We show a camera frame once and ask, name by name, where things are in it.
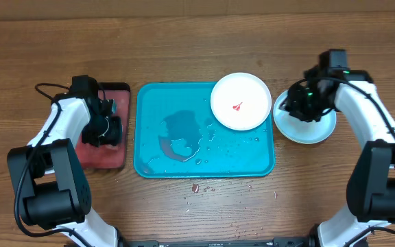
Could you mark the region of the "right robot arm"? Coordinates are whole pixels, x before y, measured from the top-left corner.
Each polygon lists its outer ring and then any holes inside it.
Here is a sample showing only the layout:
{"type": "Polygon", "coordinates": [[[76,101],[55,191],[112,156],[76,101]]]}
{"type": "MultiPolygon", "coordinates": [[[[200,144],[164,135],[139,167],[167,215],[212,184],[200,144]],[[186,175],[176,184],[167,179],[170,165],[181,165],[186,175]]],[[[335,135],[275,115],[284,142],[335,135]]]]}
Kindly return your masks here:
{"type": "Polygon", "coordinates": [[[352,70],[344,49],[329,49],[284,92],[273,113],[318,124],[331,112],[350,124],[361,154],[348,180],[346,204],[313,227],[299,246],[367,246],[375,231],[395,235],[395,121],[367,71],[352,70]]]}

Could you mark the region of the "light blue plate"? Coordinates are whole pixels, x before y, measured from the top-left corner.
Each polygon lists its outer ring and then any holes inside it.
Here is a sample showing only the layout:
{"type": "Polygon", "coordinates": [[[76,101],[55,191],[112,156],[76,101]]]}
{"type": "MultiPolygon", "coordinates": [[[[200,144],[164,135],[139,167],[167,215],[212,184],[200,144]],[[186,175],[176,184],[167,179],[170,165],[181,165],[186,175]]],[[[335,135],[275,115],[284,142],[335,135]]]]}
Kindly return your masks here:
{"type": "Polygon", "coordinates": [[[331,136],[337,123],[337,115],[334,110],[323,116],[319,122],[300,121],[279,108],[286,97],[287,91],[284,91],[278,96],[273,107],[274,122],[285,137],[296,143],[314,144],[331,136]]]}

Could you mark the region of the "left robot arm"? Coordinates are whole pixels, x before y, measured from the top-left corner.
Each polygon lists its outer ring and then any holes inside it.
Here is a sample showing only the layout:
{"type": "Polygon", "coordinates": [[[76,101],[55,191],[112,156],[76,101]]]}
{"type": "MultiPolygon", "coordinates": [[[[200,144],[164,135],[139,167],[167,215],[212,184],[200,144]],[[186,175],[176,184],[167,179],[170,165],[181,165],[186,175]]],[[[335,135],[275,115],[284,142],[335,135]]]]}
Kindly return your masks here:
{"type": "Polygon", "coordinates": [[[117,101],[106,93],[128,89],[123,82],[74,76],[63,93],[49,98],[51,112],[40,132],[27,145],[8,152],[14,219],[25,235],[62,233],[77,246],[126,246],[120,231],[92,208],[75,148],[79,141],[96,148],[122,142],[117,101]]]}

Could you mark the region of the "white plate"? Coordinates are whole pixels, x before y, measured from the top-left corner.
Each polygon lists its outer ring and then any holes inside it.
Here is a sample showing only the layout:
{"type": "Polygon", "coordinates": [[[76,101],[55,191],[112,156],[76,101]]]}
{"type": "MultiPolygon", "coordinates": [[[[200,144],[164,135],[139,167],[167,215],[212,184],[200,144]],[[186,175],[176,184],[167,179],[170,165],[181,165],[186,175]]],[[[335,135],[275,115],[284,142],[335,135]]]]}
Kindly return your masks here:
{"type": "Polygon", "coordinates": [[[237,131],[260,126],[270,115],[272,96],[265,83],[250,73],[231,73],[211,91],[211,110],[216,120],[237,131]]]}

